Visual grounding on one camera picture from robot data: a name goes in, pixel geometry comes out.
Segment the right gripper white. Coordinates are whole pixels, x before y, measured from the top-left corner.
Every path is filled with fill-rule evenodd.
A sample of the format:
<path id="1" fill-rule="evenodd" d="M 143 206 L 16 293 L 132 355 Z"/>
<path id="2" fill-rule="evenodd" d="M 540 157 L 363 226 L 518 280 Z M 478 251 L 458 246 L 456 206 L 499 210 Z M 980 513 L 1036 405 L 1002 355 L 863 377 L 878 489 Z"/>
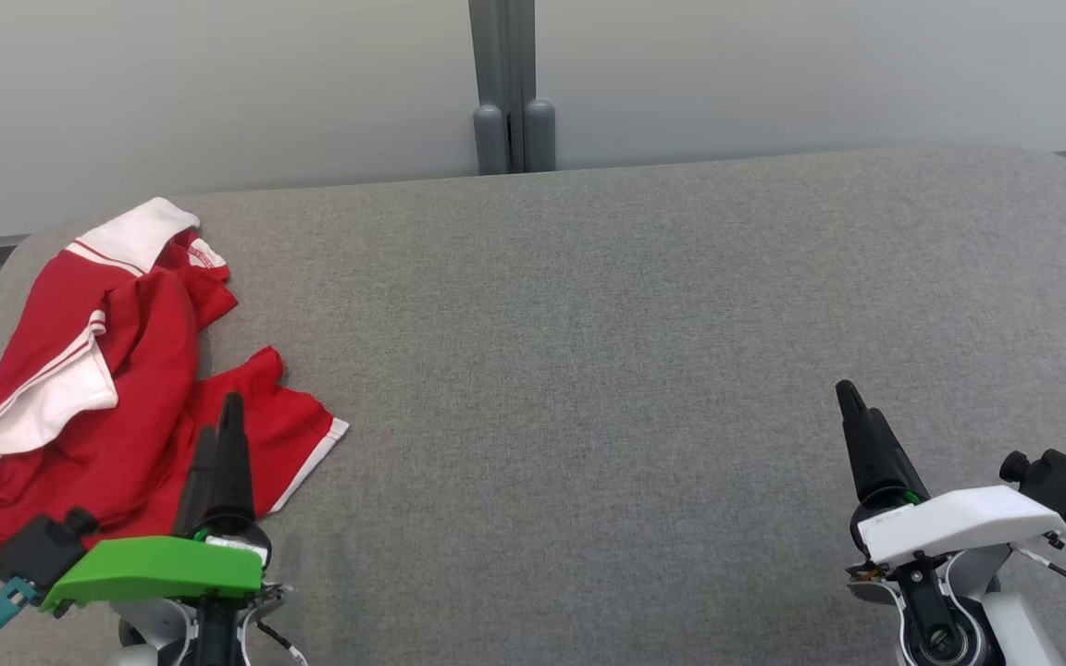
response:
<path id="1" fill-rule="evenodd" d="M 1048 535 L 1066 545 L 1061 515 L 1007 486 L 951 490 L 927 500 L 926 485 L 885 415 L 870 411 L 850 380 L 837 381 L 835 395 L 856 498 L 870 496 L 871 507 L 910 505 L 859 523 L 873 563 L 902 566 L 965 549 L 1034 543 Z"/>

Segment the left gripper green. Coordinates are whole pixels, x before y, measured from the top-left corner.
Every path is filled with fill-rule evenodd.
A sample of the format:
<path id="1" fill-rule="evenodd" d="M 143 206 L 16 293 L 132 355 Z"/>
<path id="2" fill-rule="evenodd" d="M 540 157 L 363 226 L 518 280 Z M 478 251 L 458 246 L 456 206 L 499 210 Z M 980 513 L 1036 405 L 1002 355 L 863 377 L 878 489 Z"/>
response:
<path id="1" fill-rule="evenodd" d="M 41 603 L 55 615 L 66 607 L 149 599 L 249 598 L 262 589 L 272 545 L 255 525 L 237 536 L 208 534 L 199 523 L 212 505 L 219 443 L 219 511 L 253 523 L 254 489 L 244 401 L 230 392 L 221 405 L 219 438 L 204 426 L 196 439 L 173 527 L 174 536 L 106 539 L 59 578 Z"/>

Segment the red shorts white trim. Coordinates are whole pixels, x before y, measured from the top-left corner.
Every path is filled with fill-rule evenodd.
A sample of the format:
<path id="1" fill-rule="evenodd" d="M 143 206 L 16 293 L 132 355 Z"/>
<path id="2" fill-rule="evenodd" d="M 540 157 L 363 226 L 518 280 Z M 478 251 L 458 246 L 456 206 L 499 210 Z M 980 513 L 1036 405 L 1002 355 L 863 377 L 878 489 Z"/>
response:
<path id="1" fill-rule="evenodd" d="M 75 500 L 108 535 L 169 534 L 196 439 L 223 401 L 242 397 L 254 513 L 266 517 L 346 431 L 314 397 L 282 387 L 282 357 L 263 347 L 242 366 L 199 378 L 199 336 L 237 307 L 223 258 L 191 228 L 161 240 L 78 240 L 132 270 L 107 295 L 106 358 L 118 404 L 94 415 L 93 469 Z"/>

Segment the grey metal partition post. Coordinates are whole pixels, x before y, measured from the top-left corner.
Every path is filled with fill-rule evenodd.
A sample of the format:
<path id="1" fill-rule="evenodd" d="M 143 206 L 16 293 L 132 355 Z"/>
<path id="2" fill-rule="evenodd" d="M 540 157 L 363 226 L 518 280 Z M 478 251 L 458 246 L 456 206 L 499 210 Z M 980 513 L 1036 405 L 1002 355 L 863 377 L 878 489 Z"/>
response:
<path id="1" fill-rule="evenodd" d="M 558 110 L 538 94 L 536 0 L 468 0 L 479 176 L 558 168 Z"/>

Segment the grey fabric sofa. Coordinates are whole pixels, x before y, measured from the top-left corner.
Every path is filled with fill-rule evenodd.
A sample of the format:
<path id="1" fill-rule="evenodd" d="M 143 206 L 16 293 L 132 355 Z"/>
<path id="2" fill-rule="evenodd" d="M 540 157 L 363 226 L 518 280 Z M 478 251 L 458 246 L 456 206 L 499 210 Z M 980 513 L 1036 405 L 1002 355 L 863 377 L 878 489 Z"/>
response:
<path id="1" fill-rule="evenodd" d="M 178 195 L 350 423 L 264 522 L 317 666 L 885 666 L 838 380 L 931 492 L 1066 452 L 1066 159 L 902 147 Z"/>

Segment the red white basketball jersey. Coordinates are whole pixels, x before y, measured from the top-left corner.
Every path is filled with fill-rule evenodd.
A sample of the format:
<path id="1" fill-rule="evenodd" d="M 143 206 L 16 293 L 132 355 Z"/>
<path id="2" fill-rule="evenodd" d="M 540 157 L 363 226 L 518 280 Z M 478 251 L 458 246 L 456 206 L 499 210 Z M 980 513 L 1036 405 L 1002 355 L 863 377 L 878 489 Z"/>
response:
<path id="1" fill-rule="evenodd" d="M 119 395 L 104 358 L 106 298 L 154 274 L 172 241 L 194 233 L 198 216 L 156 197 L 81 233 L 46 263 L 0 359 L 0 545 L 22 517 L 25 480 L 78 415 L 114 408 Z"/>

